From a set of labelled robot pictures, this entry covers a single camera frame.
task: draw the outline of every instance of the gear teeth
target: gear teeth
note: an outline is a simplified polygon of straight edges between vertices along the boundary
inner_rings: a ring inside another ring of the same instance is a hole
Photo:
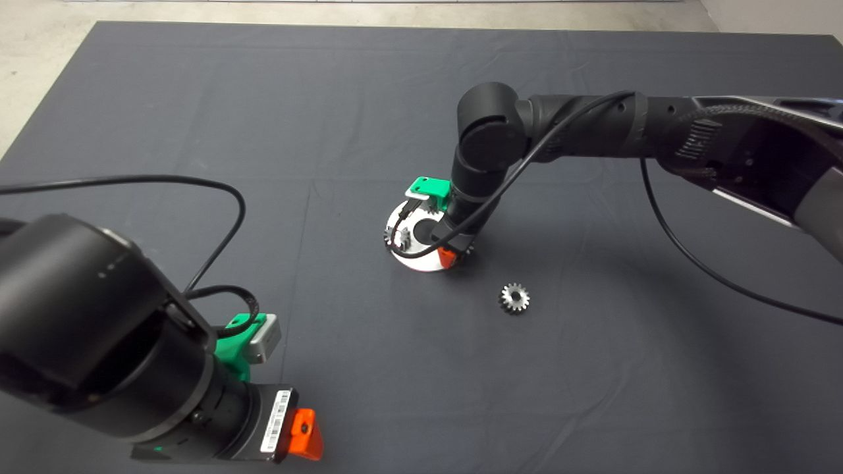
[[[389,242],[389,237],[392,235],[392,227],[387,226],[384,230],[384,245],[387,249],[389,249],[392,245]],[[404,227],[401,231],[395,234],[395,239],[397,242],[395,243],[395,247],[402,252],[410,248],[410,230]]]
[[[504,285],[498,303],[501,308],[510,315],[520,315],[529,307],[529,293],[527,289],[518,283]]]

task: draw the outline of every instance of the black cable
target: black cable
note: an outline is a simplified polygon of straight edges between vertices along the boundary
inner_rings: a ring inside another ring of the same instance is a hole
[[[237,231],[240,229],[240,226],[243,224],[243,220],[246,217],[246,201],[245,199],[243,199],[243,195],[240,194],[240,191],[237,191],[237,188],[235,188],[234,186],[227,185],[219,181],[195,178],[193,176],[115,175],[100,176],[93,178],[77,178],[73,180],[44,181],[37,183],[27,183],[23,185],[0,186],[0,196],[6,194],[26,194],[31,192],[57,191],[61,189],[73,189],[80,187],[124,185],[130,183],[177,183],[183,185],[201,186],[212,189],[218,189],[220,191],[226,191],[228,194],[234,196],[234,199],[237,200],[237,218],[234,220],[234,224],[231,226],[231,229],[228,231],[227,234],[225,234],[225,237],[223,237],[223,240],[219,243],[219,245],[217,245],[213,252],[211,252],[211,255],[205,260],[205,262],[202,263],[201,267],[199,267],[199,270],[193,276],[191,281],[187,284],[187,287],[185,287],[185,291],[192,290],[196,287],[196,285],[199,283],[199,280],[208,271],[208,268],[210,268],[213,262],[217,260],[217,257],[219,257],[221,253],[223,253],[223,250],[225,249],[226,245],[228,245],[228,242],[230,242],[234,235],[237,234]]]
[[[395,234],[397,232],[399,224],[403,220],[403,219],[399,218],[398,221],[395,222],[395,225],[392,226],[392,233],[389,237],[389,249],[392,250],[393,253],[395,253],[397,256],[400,256],[402,258],[420,258],[420,257],[423,257],[427,254],[430,254],[430,253],[434,252],[439,247],[442,247],[443,245],[447,244],[452,238],[456,237],[457,235],[459,235],[460,232],[462,232],[463,230],[466,230],[470,225],[472,225],[474,223],[474,221],[476,221],[483,214],[483,212],[485,212],[489,208],[489,206],[492,205],[492,203],[496,202],[497,199],[499,197],[501,197],[501,195],[503,195],[503,193],[506,192],[507,189],[509,189],[509,186],[513,185],[515,180],[524,172],[524,170],[527,169],[527,166],[530,163],[533,162],[535,157],[539,156],[539,154],[541,154],[541,152],[543,152],[545,150],[545,148],[547,147],[547,144],[550,142],[550,140],[552,140],[554,137],[556,137],[556,135],[558,135],[560,132],[562,132],[566,127],[569,127],[576,119],[580,118],[581,116],[584,116],[585,114],[589,113],[591,110],[594,110],[597,107],[600,107],[601,105],[609,103],[609,102],[614,102],[616,100],[623,100],[623,99],[625,99],[627,97],[630,97],[632,95],[635,95],[635,92],[629,91],[629,90],[624,90],[624,91],[620,91],[620,92],[615,92],[613,94],[604,95],[603,97],[600,97],[599,99],[595,99],[595,100],[589,102],[582,109],[579,109],[579,110],[575,111],[574,113],[565,117],[559,123],[554,125],[527,152],[527,154],[524,155],[524,159],[521,160],[521,163],[518,165],[518,167],[516,167],[515,170],[509,176],[507,176],[506,180],[504,180],[504,182],[495,190],[495,192],[493,192],[491,194],[491,196],[489,196],[489,198],[486,199],[483,202],[483,204],[481,204],[480,207],[478,207],[473,213],[471,213],[471,215],[469,217],[465,218],[465,220],[463,222],[459,223],[459,225],[454,227],[454,229],[451,230],[450,232],[448,232],[444,237],[442,237],[442,239],[438,240],[436,242],[436,244],[431,245],[430,247],[427,247],[425,250],[421,250],[421,251],[418,251],[416,253],[406,253],[406,252],[398,249],[397,247],[395,247]]]
[[[819,313],[817,311],[806,310],[804,308],[800,308],[799,306],[794,306],[792,304],[781,302],[777,299],[766,297],[763,294],[757,294],[756,292],[738,285],[737,283],[729,280],[723,275],[707,267],[706,264],[700,261],[700,259],[698,259],[694,254],[690,253],[690,250],[688,250],[687,248],[685,248],[684,245],[682,245],[682,242],[680,242],[679,238],[676,237],[674,231],[670,228],[670,226],[668,226],[667,221],[664,220],[662,211],[661,209],[659,209],[658,204],[656,203],[656,196],[652,192],[652,184],[650,184],[650,174],[647,172],[647,160],[644,158],[641,158],[641,176],[644,180],[644,189],[647,190],[647,199],[650,200],[650,207],[652,207],[652,212],[656,215],[656,220],[658,221],[659,225],[662,226],[662,230],[664,230],[664,233],[667,234],[668,239],[670,239],[670,241],[674,243],[676,248],[679,249],[680,252],[682,252],[682,255],[687,257],[688,260],[691,261],[691,263],[696,265],[697,268],[702,270],[706,275],[714,278],[718,282],[722,283],[723,285],[726,285],[734,291],[737,291],[743,296],[749,297],[756,301],[760,301],[761,303],[768,304],[780,310],[790,311],[798,315],[814,318],[815,320],[821,320],[839,326],[843,326],[843,318],[840,318],[838,316],[826,315],[825,313]]]
[[[237,336],[241,332],[249,329],[249,326],[255,322],[255,318],[260,313],[260,306],[258,299],[246,288],[234,285],[213,285],[205,288],[192,289],[185,292],[185,298],[188,300],[205,298],[214,294],[229,293],[239,296],[249,306],[249,319],[246,322],[238,324],[234,327],[220,327],[215,326],[217,331],[217,339],[225,339],[226,337]]]

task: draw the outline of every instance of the white label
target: white label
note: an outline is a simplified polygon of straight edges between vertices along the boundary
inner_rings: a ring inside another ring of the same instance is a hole
[[[272,412],[269,416],[269,423],[266,424],[266,433],[263,443],[260,444],[261,453],[274,453],[278,438],[281,438],[281,428],[284,424],[284,415],[287,414],[287,404],[290,402],[289,390],[280,390],[275,395],[275,403],[272,404]]]

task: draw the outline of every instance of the gear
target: gear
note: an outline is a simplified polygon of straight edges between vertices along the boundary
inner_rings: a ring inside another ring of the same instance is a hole
[[[529,293],[519,283],[509,283],[503,286],[497,300],[510,315],[520,315],[529,306]]]
[[[391,242],[389,242],[389,237],[392,235],[392,227],[388,226],[384,229],[384,245],[386,248],[390,248]],[[395,233],[395,247],[402,252],[410,248],[410,230],[406,227],[401,229],[400,231]]]
[[[422,206],[422,208],[428,214],[437,214],[440,212],[439,207],[436,205],[435,199],[428,199],[427,202],[425,202],[424,206]]]

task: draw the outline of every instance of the black fabric mat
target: black fabric mat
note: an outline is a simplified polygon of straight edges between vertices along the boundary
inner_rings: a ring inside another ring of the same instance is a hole
[[[0,395],[1,472],[840,472],[843,330],[747,300],[663,236],[637,163],[529,170],[475,258],[406,270],[384,221],[418,175],[447,177],[460,95],[843,97],[830,36],[100,23],[0,162],[3,183],[180,173],[225,180],[246,225],[205,283],[251,288],[325,458],[158,466]],[[663,172],[677,233],[735,281],[843,314],[843,267],[789,231]],[[234,217],[224,195],[140,185],[0,199],[134,239],[182,285]],[[529,312],[504,315],[517,281]],[[240,310],[200,304],[212,323]],[[61,317],[61,308],[56,308]]]

